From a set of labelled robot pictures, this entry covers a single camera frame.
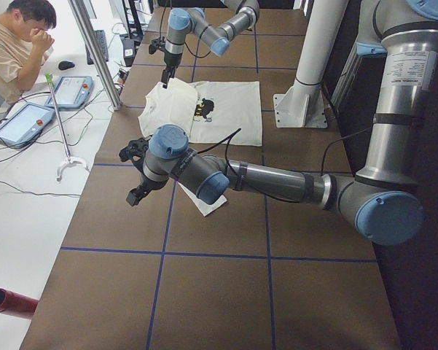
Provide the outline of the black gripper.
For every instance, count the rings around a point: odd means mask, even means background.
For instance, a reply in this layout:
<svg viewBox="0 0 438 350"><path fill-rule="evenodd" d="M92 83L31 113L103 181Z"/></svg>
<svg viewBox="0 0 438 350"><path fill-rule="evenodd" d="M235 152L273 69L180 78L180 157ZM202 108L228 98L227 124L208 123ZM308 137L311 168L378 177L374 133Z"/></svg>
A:
<svg viewBox="0 0 438 350"><path fill-rule="evenodd" d="M167 88L170 79L173 79L175 77L175 69L177 69L181 63L181 54L165 51L164 62L166 68L162 72L161 82L163 88Z"/></svg>
<svg viewBox="0 0 438 350"><path fill-rule="evenodd" d="M126 201L130 206L139 205L140 201L153 190L161 190L168 182L168 177L162 176L160 180L150 179L146 174L141 173L140 184L129 191Z"/></svg>

